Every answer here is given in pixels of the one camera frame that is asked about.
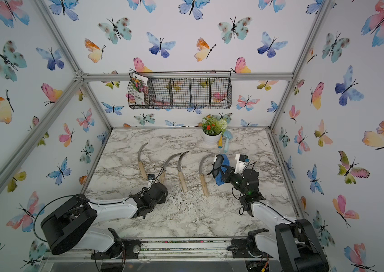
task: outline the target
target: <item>sickle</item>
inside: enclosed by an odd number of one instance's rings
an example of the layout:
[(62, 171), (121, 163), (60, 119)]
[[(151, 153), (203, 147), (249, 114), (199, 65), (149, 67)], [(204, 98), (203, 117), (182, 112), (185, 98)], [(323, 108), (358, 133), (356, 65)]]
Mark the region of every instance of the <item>sickle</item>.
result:
[(144, 146), (146, 146), (148, 143), (145, 143), (141, 146), (141, 148), (139, 149), (138, 151), (138, 164), (139, 164), (139, 168), (141, 170), (141, 175), (142, 175), (142, 178), (146, 181), (148, 180), (148, 177), (147, 177), (147, 173), (145, 172), (145, 168), (144, 168), (144, 165), (142, 164), (142, 161), (141, 161), (141, 151), (142, 149), (144, 148)]
[(183, 190), (183, 193), (186, 193), (188, 191), (188, 187), (186, 186), (186, 182), (185, 182), (185, 177), (183, 176), (183, 173), (182, 173), (182, 158), (184, 155), (186, 155), (186, 153), (188, 153), (189, 151), (186, 151), (185, 153), (183, 153), (180, 158), (178, 159), (178, 163), (177, 163), (177, 168), (178, 168), (178, 177), (180, 178), (180, 184), (182, 185), (182, 190)]
[(162, 175), (160, 176), (160, 183), (163, 184), (164, 180), (165, 180), (165, 174), (166, 174), (166, 168), (168, 167), (168, 162), (173, 158), (173, 157), (176, 157), (178, 155), (180, 155), (181, 153), (177, 153), (177, 154), (174, 154), (172, 156), (170, 156), (166, 161), (165, 163), (163, 164), (163, 172), (162, 172)]

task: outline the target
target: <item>curved sickle blade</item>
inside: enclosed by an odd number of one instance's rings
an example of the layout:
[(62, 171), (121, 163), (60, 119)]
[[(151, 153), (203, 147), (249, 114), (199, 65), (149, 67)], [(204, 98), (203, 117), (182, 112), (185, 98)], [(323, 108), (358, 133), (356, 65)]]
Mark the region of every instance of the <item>curved sickle blade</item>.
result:
[(142, 151), (142, 149), (144, 148), (144, 146), (146, 146), (148, 143), (145, 143), (145, 144), (143, 144), (142, 146), (141, 146), (141, 148), (139, 149), (139, 151), (138, 151), (138, 161), (141, 161), (141, 151)]
[(178, 171), (181, 172), (182, 171), (182, 158), (184, 155), (186, 155), (186, 153), (188, 153), (189, 151), (186, 151), (185, 153), (183, 153), (180, 158), (178, 159), (178, 163), (177, 163), (177, 168), (178, 168)]
[(206, 155), (204, 158), (201, 159), (201, 162), (199, 163), (199, 173), (202, 174), (202, 165), (204, 163), (204, 161), (208, 158), (212, 156), (212, 154), (209, 154), (209, 155)]

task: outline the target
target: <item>blue butterfly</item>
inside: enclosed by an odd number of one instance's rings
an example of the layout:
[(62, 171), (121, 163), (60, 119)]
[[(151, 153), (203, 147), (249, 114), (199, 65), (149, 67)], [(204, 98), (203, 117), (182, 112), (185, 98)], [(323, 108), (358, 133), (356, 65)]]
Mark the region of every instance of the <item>blue butterfly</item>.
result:
[(94, 152), (94, 147), (92, 146), (92, 144), (89, 144), (89, 140), (86, 140), (85, 148), (83, 148), (83, 151), (81, 152), (85, 152), (85, 153), (80, 156), (79, 161), (86, 161), (86, 163), (90, 163), (91, 162), (90, 156), (91, 156), (91, 153)]
[(55, 184), (61, 185), (62, 179), (65, 178), (65, 176), (69, 176), (71, 174), (71, 169), (67, 168), (67, 157), (65, 157), (61, 167), (59, 167), (59, 164), (58, 164), (58, 169), (59, 169), (58, 171), (53, 171), (52, 173), (48, 174), (46, 177), (56, 178)]
[(356, 79), (354, 80), (354, 82), (352, 82), (352, 74), (353, 71), (351, 65), (348, 67), (346, 74), (343, 76), (344, 83), (336, 84), (336, 94), (341, 94), (338, 100), (338, 103), (341, 106), (346, 106), (348, 102), (348, 97), (351, 101), (360, 101), (364, 98), (364, 95), (362, 93), (352, 88), (352, 86), (358, 84), (355, 83)]
[(120, 112), (120, 110), (122, 110), (124, 108), (124, 106), (116, 106), (115, 107), (115, 104), (113, 104), (112, 106), (109, 105), (109, 104), (106, 104), (105, 102), (102, 102), (103, 106), (106, 107), (105, 109), (105, 112), (107, 113), (116, 113), (117, 115), (122, 115), (122, 112)]
[(240, 120), (240, 124), (243, 126), (243, 127), (256, 127), (258, 126), (259, 124), (252, 124), (251, 122), (246, 122), (245, 120), (241, 119)]
[(168, 41), (166, 43), (162, 43), (163, 39), (157, 40), (157, 38), (151, 34), (150, 32), (147, 32), (148, 41), (153, 44), (153, 47), (149, 48), (148, 50), (151, 52), (151, 54), (157, 55), (157, 53), (160, 52), (160, 55), (162, 57), (169, 57), (169, 53), (166, 50), (171, 50), (175, 46), (175, 41)]
[(165, 124), (166, 124), (168, 127), (182, 127), (182, 126), (184, 126), (184, 124), (176, 124), (176, 123), (170, 122), (170, 121), (168, 121), (168, 120), (165, 120)]
[(313, 166), (313, 172), (311, 172), (310, 170), (307, 172), (307, 177), (310, 179), (311, 181), (311, 185), (310, 185), (310, 190), (311, 192), (315, 192), (316, 189), (318, 192), (320, 192), (321, 194), (324, 194), (323, 191), (322, 191), (322, 187), (320, 187), (320, 184), (319, 184), (319, 179), (317, 178), (317, 167), (316, 167), (316, 164), (314, 164)]
[(290, 173), (291, 177), (293, 179), (296, 179), (295, 173), (293, 172), (292, 156), (288, 157), (288, 161), (285, 161), (284, 163), (286, 164), (287, 170)]
[(56, 69), (55, 65), (58, 65), (58, 68), (60, 69), (64, 68), (64, 62), (59, 60), (60, 58), (62, 58), (59, 49), (52, 53), (51, 48), (47, 52), (46, 50), (37, 47), (36, 51), (41, 55), (41, 57), (43, 57), (44, 60), (48, 60), (47, 68), (50, 71)]
[(102, 144), (108, 139), (109, 135), (107, 131), (104, 131), (101, 135), (97, 136), (97, 138), (102, 141)]
[(288, 41), (275, 42), (277, 39), (278, 38), (274, 37), (272, 40), (271, 37), (269, 37), (269, 35), (266, 33), (266, 31), (263, 32), (262, 43), (264, 45), (260, 48), (257, 48), (259, 54), (263, 55), (265, 52), (268, 52), (268, 57), (274, 57), (276, 55), (275, 49), (280, 50), (288, 43)]
[(73, 21), (79, 20), (79, 16), (72, 11), (75, 6), (79, 3), (79, 0), (50, 0), (53, 2), (53, 5), (50, 5), (49, 8), (55, 15), (60, 15), (61, 13), (70, 17)]
[(276, 105), (274, 101), (271, 101), (271, 106), (272, 107), (268, 109), (268, 112), (275, 112), (278, 109), (278, 105)]
[(199, 10), (201, 7), (207, 5), (210, 0), (183, 0), (185, 3), (179, 4), (178, 8), (180, 9), (181, 14), (186, 14), (189, 9), (189, 15), (193, 13), (195, 19), (202, 19), (202, 12)]
[(198, 105), (190, 104), (190, 108), (187, 108), (186, 110), (188, 112), (195, 112), (196, 114), (201, 114), (202, 111), (200, 109), (202, 109), (202, 108), (204, 108), (204, 106), (198, 106)]

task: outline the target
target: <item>wire basket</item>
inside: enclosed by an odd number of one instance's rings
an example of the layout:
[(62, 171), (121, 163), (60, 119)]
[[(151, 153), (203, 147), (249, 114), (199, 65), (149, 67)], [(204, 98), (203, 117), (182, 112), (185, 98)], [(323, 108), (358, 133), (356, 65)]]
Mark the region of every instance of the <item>wire basket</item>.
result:
[(203, 76), (200, 76), (195, 71), (141, 73), (140, 75), (148, 77), (148, 88), (144, 89), (145, 104), (136, 104), (133, 83), (130, 81), (127, 88), (129, 107), (132, 109), (228, 109), (231, 107), (231, 73), (223, 72), (227, 76), (212, 76), (211, 73), (203, 73)]

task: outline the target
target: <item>yellow handle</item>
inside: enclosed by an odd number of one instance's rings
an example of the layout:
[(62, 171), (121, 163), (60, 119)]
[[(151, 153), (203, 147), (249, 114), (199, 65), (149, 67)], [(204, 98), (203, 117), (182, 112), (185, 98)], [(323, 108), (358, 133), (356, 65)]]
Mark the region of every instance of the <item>yellow handle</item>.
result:
[(204, 193), (204, 196), (209, 196), (209, 191), (207, 190), (207, 183), (204, 175), (200, 174), (199, 178), (201, 180), (202, 192)]
[(141, 170), (142, 178), (143, 178), (145, 181), (147, 181), (147, 180), (148, 180), (147, 173), (145, 172), (144, 165), (142, 164), (141, 161), (139, 162), (139, 169)]
[(183, 176), (183, 173), (178, 172), (178, 177), (180, 178), (180, 183), (182, 185), (183, 193), (186, 193), (188, 191), (188, 187), (186, 186), (185, 177)]

